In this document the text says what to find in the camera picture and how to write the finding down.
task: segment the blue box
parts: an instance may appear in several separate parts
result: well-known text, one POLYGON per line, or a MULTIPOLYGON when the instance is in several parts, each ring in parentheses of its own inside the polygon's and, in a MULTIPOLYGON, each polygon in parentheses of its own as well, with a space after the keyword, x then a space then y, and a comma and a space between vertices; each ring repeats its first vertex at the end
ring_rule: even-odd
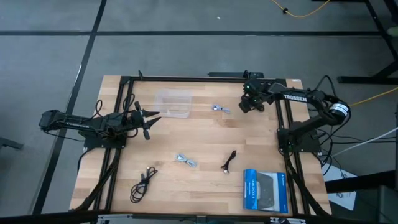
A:
POLYGON ((286 174, 243 171, 243 208, 267 212, 288 213, 286 174))

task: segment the clear plastic container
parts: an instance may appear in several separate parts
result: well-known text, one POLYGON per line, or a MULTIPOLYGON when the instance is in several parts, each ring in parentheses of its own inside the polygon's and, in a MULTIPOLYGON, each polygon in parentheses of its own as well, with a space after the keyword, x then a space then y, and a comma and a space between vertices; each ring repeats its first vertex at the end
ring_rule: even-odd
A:
POLYGON ((155 111, 169 118, 187 118, 191 112, 190 90, 161 89, 155 96, 155 111))

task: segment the white cable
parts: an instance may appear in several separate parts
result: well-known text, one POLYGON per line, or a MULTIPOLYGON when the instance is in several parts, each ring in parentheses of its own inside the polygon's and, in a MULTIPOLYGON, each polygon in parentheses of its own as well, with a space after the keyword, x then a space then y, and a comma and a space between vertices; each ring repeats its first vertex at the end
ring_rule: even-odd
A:
POLYGON ((197 163, 191 159, 187 159, 184 154, 177 154, 175 155, 175 160, 180 161, 180 162, 185 162, 188 164, 190 167, 196 167, 197 163))
POLYGON ((229 110, 228 108, 224 108, 224 107, 222 107, 222 106, 220 106, 220 105, 213 105, 213 106, 211 106, 211 108, 213 109, 213 110, 222 110, 222 111, 224 111, 225 113, 231 113, 231 110, 229 110))
POLYGON ((346 151, 349 151, 349 150, 352 150, 353 148, 356 148, 356 147, 358 147, 358 146, 363 146, 363 145, 365 145, 365 144, 367 144, 367 143, 369 143, 369 142, 373 142, 373 141, 375 141, 375 140, 378 140, 379 138, 383 138, 384 136, 386 136, 386 135, 388 135, 388 134, 390 134, 390 133, 393 133, 393 132, 396 131, 396 130, 398 130, 398 127, 394 128, 393 130, 391 130, 391 131, 389 131, 389 132, 387 132, 387 133, 384 133, 384 134, 380 135, 379 137, 376 137, 376 138, 374 138, 374 139, 370 139, 370 140, 368 140, 368 141, 366 141, 366 142, 359 143, 359 144, 357 144, 357 145, 355 145, 355 146, 351 146, 351 147, 349 147, 349 148, 347 148, 347 149, 344 149, 344 150, 341 151, 341 152, 337 152, 336 154, 332 155, 332 157, 338 156, 338 155, 340 155, 341 153, 346 152, 346 151))

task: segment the wooden table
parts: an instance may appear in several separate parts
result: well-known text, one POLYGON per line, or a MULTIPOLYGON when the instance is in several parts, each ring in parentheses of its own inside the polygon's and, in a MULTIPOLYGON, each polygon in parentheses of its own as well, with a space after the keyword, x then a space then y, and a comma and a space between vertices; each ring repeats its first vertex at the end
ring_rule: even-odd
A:
MULTIPOLYGON (((120 78, 104 76, 98 97, 103 100, 101 114, 113 112, 120 78)), ((302 88, 300 80, 286 82, 289 87, 302 88)), ((191 91, 190 116, 185 119, 163 117, 150 130, 150 141, 144 139, 142 130, 137 137, 127 140, 121 153, 111 211, 271 215, 270 212, 244 210, 242 197, 244 169, 286 172, 283 157, 277 150, 275 104, 264 104, 266 110, 263 113, 251 111, 244 114, 238 106, 243 94, 242 83, 138 81, 134 82, 133 93, 144 109, 153 110, 155 94, 163 88, 191 91), (229 108, 231 114, 213 111, 212 104, 229 108), (237 150, 236 158, 229 165, 230 174, 224 174, 220 166, 233 150, 237 150), (191 168, 176 162, 174 157, 178 153, 197 161, 197 166, 191 168), (159 172, 151 178, 142 201, 131 203, 131 187, 151 166, 159 172)), ((292 101, 291 108, 294 121, 309 118, 305 104, 292 101)), ((94 149, 82 159, 70 208, 79 206, 97 184, 103 156, 104 149, 94 149)), ((318 160, 310 153, 300 153, 300 157, 306 186, 323 209, 330 212, 318 160)), ((105 186, 100 208, 104 208, 107 192, 105 186)), ((295 192, 298 210, 302 212, 297 186, 295 192)), ((290 202, 287 215, 292 215, 290 202)))

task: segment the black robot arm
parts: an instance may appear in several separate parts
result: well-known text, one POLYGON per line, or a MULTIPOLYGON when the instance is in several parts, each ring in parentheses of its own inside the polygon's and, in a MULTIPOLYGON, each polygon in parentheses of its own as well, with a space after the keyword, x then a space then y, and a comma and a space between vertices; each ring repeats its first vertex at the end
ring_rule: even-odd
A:
POLYGON ((289 151, 298 148, 302 137, 308 132, 324 125, 342 124, 349 114, 349 106, 344 101, 319 90, 287 88, 280 83, 261 82, 252 78, 243 85, 243 91, 239 107, 244 113, 254 109, 264 111, 264 102, 272 104, 275 100, 283 99, 308 103, 315 107, 317 116, 304 122, 293 122, 290 128, 278 130, 280 147, 286 147, 289 151))
POLYGON ((78 130, 86 138, 85 147, 124 147, 127 132, 142 128, 146 140, 150 139, 148 130, 160 117, 146 121, 147 117, 159 114, 142 110, 138 101, 135 110, 122 113, 111 113, 96 118, 68 115, 58 110, 46 111, 42 115, 39 126, 42 131, 49 132, 61 128, 78 130))

